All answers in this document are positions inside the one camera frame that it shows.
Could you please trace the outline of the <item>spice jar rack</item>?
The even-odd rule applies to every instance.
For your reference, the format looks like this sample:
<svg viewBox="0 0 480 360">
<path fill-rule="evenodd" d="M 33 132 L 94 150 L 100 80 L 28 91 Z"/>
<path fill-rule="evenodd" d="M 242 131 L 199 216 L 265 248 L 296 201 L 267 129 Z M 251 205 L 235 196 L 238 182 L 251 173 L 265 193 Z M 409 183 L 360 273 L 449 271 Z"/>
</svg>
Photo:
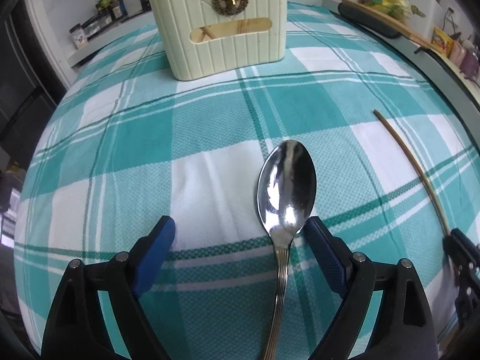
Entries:
<svg viewBox="0 0 480 360">
<path fill-rule="evenodd" d="M 70 28 L 69 33 L 77 49 L 84 47 L 103 30 L 112 24 L 112 17 L 108 11 L 100 12 L 87 19 L 83 24 L 76 24 Z"/>
</svg>

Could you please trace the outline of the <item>white knife holder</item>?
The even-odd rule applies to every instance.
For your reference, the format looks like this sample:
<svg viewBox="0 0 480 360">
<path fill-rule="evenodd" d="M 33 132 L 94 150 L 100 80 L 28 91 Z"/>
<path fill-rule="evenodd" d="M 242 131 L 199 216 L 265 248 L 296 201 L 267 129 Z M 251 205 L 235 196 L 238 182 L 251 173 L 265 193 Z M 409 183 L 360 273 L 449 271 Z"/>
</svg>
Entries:
<svg viewBox="0 0 480 360">
<path fill-rule="evenodd" d="M 409 0 L 411 13 L 407 25 L 430 41 L 434 28 L 440 24 L 443 9 L 437 0 Z"/>
</svg>

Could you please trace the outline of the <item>black rolled mat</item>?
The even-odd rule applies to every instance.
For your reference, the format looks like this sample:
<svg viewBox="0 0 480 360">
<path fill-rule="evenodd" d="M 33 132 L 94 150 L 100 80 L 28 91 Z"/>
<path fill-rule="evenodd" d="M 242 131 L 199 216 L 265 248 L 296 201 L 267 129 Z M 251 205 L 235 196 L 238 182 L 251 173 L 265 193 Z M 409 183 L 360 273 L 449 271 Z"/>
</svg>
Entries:
<svg viewBox="0 0 480 360">
<path fill-rule="evenodd" d="M 371 16 L 368 13 L 363 12 L 359 8 L 351 7 L 344 2 L 341 2 L 337 6 L 339 14 L 345 19 L 366 27 L 366 29 L 372 30 L 385 38 L 395 39 L 399 38 L 401 33 L 392 28 L 390 25 L 383 23 L 380 19 Z"/>
</svg>

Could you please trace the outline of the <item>metal spoon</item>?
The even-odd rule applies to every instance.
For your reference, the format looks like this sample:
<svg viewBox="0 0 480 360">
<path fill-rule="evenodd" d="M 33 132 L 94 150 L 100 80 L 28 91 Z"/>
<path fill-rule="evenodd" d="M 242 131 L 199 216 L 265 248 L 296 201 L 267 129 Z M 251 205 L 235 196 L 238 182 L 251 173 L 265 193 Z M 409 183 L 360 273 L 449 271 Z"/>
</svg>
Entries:
<svg viewBox="0 0 480 360">
<path fill-rule="evenodd" d="M 295 140 L 283 141 L 264 161 L 256 189 L 259 221 L 268 234 L 277 262 L 272 321 L 263 359 L 275 359 L 288 281 L 290 247 L 312 213 L 317 177 L 311 155 Z"/>
</svg>

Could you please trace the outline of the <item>dark sauce bottle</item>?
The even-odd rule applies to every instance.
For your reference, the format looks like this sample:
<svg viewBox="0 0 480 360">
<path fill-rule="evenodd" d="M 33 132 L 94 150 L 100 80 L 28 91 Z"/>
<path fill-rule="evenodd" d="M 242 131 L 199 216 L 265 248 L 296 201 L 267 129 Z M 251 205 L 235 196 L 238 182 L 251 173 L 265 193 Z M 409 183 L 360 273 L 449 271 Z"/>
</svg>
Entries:
<svg viewBox="0 0 480 360">
<path fill-rule="evenodd" d="M 112 15 L 114 20 L 120 20 L 128 15 L 124 0 L 111 0 Z"/>
</svg>

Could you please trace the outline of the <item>cream utensil holder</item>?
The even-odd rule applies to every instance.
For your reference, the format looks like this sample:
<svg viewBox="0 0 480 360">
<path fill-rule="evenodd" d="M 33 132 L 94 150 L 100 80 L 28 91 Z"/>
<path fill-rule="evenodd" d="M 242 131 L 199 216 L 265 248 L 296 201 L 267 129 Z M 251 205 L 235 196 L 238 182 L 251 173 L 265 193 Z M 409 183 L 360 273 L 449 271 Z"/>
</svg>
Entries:
<svg viewBox="0 0 480 360">
<path fill-rule="evenodd" d="M 287 0 L 149 1 L 177 80 L 197 80 L 285 56 Z M 204 26 L 216 39 L 197 43 Z"/>
</svg>

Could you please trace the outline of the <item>teal plaid tablecloth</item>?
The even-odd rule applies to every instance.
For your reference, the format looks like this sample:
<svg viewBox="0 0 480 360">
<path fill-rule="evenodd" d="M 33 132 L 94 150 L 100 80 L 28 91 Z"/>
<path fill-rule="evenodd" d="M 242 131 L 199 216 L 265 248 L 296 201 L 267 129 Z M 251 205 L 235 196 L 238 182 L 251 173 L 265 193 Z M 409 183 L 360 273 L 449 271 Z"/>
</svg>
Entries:
<svg viewBox="0 0 480 360">
<path fill-rule="evenodd" d="M 168 355 L 259 359 L 277 266 L 256 182 L 289 138 L 315 163 L 313 213 L 374 261 L 410 259 L 444 339 L 457 289 L 443 231 L 382 119 L 450 227 L 477 242 L 479 153 L 461 122 L 417 70 L 328 10 L 289 4 L 283 60 L 188 82 L 173 77 L 155 25 L 113 42 L 60 102 L 26 175 L 14 256 L 32 346 L 73 258 L 106 261 L 168 215 L 176 237 L 141 299 Z"/>
</svg>

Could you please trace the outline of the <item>wooden chopstick pair lower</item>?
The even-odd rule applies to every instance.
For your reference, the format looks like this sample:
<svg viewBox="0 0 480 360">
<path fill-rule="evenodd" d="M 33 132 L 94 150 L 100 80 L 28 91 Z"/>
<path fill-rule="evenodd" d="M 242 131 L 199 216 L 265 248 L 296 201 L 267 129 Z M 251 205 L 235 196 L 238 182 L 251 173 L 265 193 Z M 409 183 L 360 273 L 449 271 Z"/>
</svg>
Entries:
<svg viewBox="0 0 480 360">
<path fill-rule="evenodd" d="M 433 208 L 436 212 L 436 215 L 439 219 L 442 232 L 444 236 L 449 236 L 450 235 L 450 228 L 448 226 L 448 221 L 447 218 L 443 212 L 442 206 L 440 204 L 440 201 L 437 197 L 436 191 L 434 190 L 433 186 L 431 185 L 427 175 L 423 171 L 421 165 L 419 162 L 416 160 L 414 157 L 413 153 L 411 150 L 408 149 L 408 146 L 405 144 L 405 142 L 402 140 L 400 135 L 395 131 L 395 129 L 390 125 L 390 123 L 383 117 L 383 115 L 380 113 L 379 110 L 374 110 L 373 114 L 377 117 L 379 122 L 383 125 L 383 127 L 388 131 L 388 133 L 391 134 L 392 138 L 396 141 L 397 145 L 400 147 L 408 161 L 410 162 L 412 168 L 418 175 L 418 177 L 421 180 L 421 183 L 423 184 L 423 187 L 425 191 L 427 192 L 427 195 L 430 198 L 430 201 L 433 205 Z"/>
</svg>

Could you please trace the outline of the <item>wooden cutting board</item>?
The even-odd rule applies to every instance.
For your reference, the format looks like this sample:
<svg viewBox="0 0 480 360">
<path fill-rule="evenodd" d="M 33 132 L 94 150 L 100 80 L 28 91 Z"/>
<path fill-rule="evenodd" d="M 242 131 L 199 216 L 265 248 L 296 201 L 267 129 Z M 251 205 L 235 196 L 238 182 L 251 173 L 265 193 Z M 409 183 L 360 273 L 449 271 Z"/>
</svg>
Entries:
<svg viewBox="0 0 480 360">
<path fill-rule="evenodd" d="M 349 5 L 354 8 L 359 8 L 361 11 L 370 14 L 371 16 L 379 19 L 385 24 L 390 25 L 392 28 L 398 30 L 401 35 L 405 36 L 408 38 L 410 41 L 415 42 L 418 44 L 420 47 L 423 47 L 425 49 L 432 49 L 431 43 L 427 41 L 425 38 L 423 38 L 420 34 L 412 30 L 410 27 L 408 27 L 406 24 L 401 23 L 400 21 L 379 12 L 378 10 L 374 10 L 371 7 L 367 7 L 364 4 L 359 4 L 357 2 L 352 2 L 349 0 L 342 0 L 342 2 L 346 3 L 346 5 Z"/>
</svg>

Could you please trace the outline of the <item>bag of sponges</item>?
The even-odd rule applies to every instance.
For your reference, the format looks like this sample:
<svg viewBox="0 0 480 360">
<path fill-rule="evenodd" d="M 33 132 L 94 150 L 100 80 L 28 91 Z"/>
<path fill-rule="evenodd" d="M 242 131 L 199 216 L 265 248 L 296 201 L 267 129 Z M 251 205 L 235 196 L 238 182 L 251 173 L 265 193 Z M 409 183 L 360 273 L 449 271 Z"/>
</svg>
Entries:
<svg viewBox="0 0 480 360">
<path fill-rule="evenodd" d="M 402 22 L 405 22 L 412 13 L 408 0 L 360 0 L 360 2 Z"/>
</svg>

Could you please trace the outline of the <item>green cap oil bottle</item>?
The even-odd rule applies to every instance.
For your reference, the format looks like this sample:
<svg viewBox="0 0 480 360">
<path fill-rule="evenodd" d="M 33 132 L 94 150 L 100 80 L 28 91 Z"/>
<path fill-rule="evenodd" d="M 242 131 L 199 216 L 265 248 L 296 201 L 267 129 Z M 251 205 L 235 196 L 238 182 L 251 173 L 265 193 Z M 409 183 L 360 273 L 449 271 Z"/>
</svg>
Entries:
<svg viewBox="0 0 480 360">
<path fill-rule="evenodd" d="M 97 14 L 104 25 L 112 22 L 110 0 L 97 0 L 96 3 Z"/>
</svg>

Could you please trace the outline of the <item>pink cup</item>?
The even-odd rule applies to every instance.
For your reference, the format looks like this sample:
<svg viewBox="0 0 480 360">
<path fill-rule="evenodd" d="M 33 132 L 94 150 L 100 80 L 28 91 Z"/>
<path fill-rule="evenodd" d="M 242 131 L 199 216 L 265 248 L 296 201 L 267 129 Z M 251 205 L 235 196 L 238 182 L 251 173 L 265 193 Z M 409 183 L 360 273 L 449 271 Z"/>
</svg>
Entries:
<svg viewBox="0 0 480 360">
<path fill-rule="evenodd" d="M 454 41 L 449 54 L 449 59 L 456 66 L 460 67 L 466 55 L 466 49 L 459 41 Z"/>
</svg>

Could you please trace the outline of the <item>wooden chopstick far left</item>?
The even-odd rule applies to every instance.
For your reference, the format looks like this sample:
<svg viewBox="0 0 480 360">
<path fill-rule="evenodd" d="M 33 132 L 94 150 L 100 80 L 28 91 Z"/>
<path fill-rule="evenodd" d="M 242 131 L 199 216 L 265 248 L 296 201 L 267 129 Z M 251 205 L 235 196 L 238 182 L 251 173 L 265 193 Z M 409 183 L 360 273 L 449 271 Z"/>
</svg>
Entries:
<svg viewBox="0 0 480 360">
<path fill-rule="evenodd" d="M 196 39 L 197 43 L 216 39 L 216 34 L 210 29 L 209 26 L 201 27 L 199 28 L 199 31 L 200 33 Z"/>
</svg>

